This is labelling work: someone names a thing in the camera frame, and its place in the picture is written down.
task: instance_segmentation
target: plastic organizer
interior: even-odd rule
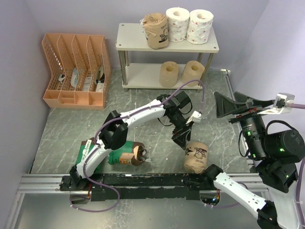
[[[42,46],[51,69],[51,80],[43,96],[49,107],[104,109],[111,77],[104,36],[47,33]],[[96,75],[101,66],[105,81],[102,92],[96,92]],[[74,68],[78,71],[75,88],[71,85]],[[59,81],[61,74],[65,77]],[[89,90],[82,91],[86,77],[90,80]]]

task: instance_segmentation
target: connector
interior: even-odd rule
[[[198,111],[194,111],[193,114],[187,120],[186,124],[189,124],[190,122],[195,122],[195,123],[201,122],[201,115],[202,114],[199,113]]]

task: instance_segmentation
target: top shelf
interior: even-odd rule
[[[141,25],[137,23],[120,23],[115,47],[118,51],[219,52],[213,27],[210,29],[207,43],[192,44],[187,40],[184,40],[183,42],[169,42],[166,48],[155,50],[147,45],[145,33]]]

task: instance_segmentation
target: marble surface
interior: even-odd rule
[[[210,71],[206,85],[203,120],[193,125],[192,141],[205,143],[208,164],[216,164],[228,173],[249,172],[247,161],[238,153],[238,126],[228,123],[228,117],[217,119],[213,92],[230,96],[222,72]],[[201,91],[185,90],[194,109],[199,109]],[[108,113],[130,111],[143,106],[160,94],[173,90],[122,89],[120,71],[114,71],[105,110],[51,109],[31,170],[32,174],[67,174],[75,164],[81,141],[93,137]],[[161,118],[168,124],[167,117]],[[173,127],[162,126],[157,119],[129,130],[127,140],[143,142],[149,150],[151,162],[138,167],[103,161],[104,173],[184,173],[184,151],[172,140]]]

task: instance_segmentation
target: white paper towel roll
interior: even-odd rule
[[[193,10],[190,13],[186,39],[193,44],[208,42],[213,17],[213,14],[207,10]]]
[[[180,7],[170,8],[166,11],[168,21],[168,38],[170,42],[185,40],[190,13]]]

